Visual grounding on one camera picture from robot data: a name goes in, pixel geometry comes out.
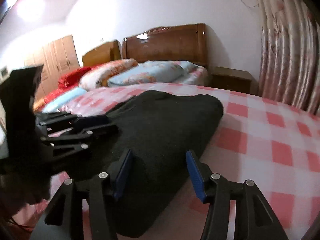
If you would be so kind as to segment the dark striped knit sweater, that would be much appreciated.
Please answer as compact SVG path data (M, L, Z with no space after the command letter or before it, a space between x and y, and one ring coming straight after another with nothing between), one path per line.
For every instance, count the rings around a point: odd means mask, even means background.
M120 130L116 141L104 136L95 153L68 164L66 172L76 181L86 180L132 150L133 164L113 220L118 234L137 238L188 178L186 153L203 154L223 116L223 105L210 95L148 90L115 105L106 116Z

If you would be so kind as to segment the light blue blanket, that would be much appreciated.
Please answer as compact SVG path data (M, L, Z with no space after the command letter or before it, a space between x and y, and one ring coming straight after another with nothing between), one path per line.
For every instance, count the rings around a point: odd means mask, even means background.
M62 105L65 105L72 99L81 96L83 94L87 93L85 89L82 89L80 87L72 88L71 90L61 94L57 98L55 98L53 101L49 102L45 105L44 109L42 110L42 113L52 113L57 112L59 108Z

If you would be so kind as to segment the light blue floral pillow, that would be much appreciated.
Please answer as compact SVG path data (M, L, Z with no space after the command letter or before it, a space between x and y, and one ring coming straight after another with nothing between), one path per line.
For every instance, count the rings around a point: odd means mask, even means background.
M108 79L108 87L129 86L141 83L171 83L190 74L198 65L189 61L146 61Z

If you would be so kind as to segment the light wooden wardrobe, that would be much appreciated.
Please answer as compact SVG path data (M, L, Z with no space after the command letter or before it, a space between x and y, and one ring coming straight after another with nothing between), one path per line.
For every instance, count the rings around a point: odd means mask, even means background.
M35 103L58 88L61 76L80 68L72 35L50 42L29 53L24 59L26 67L43 65L41 83L35 94Z

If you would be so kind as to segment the dark wooden headboard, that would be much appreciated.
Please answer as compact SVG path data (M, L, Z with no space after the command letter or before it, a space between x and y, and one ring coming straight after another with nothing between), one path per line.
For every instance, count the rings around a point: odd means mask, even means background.
M206 25L204 23L157 27L126 37L122 57L146 61L189 61L208 67Z

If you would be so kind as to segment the wooden nightstand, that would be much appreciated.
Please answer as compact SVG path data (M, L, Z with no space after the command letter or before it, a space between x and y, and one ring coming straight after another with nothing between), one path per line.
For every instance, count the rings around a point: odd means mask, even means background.
M211 74L210 86L249 94L253 76L243 70L215 67Z

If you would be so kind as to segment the orange floral pillow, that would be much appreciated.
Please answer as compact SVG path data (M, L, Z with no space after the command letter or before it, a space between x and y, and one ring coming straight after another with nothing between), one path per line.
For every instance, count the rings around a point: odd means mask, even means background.
M122 72L138 66L135 59L111 61L92 68L79 81L79 87L89 91L99 87L107 87L108 80Z

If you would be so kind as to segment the red quilt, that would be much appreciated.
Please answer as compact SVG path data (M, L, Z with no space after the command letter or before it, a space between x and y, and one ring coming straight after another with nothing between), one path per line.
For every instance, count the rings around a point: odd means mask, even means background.
M92 67L82 67L78 68L70 73L67 73L60 77L57 82L57 89L50 92L47 96L43 98L44 103L48 104L52 102L57 97L61 96L62 94L68 92L69 90L78 86L80 79L90 70L95 68L101 67L102 65L96 65Z

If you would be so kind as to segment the pink floral curtain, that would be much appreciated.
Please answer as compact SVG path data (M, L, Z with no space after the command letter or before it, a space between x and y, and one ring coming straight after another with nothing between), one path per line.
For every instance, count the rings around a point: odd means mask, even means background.
M319 115L319 24L303 0L258 0L258 94Z

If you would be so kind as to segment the light wooden headboard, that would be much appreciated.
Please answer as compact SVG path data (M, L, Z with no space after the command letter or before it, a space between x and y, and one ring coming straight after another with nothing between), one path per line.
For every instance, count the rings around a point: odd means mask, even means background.
M89 52L82 57L84 67L94 67L104 63L108 63L121 59L119 42L117 40L106 42Z

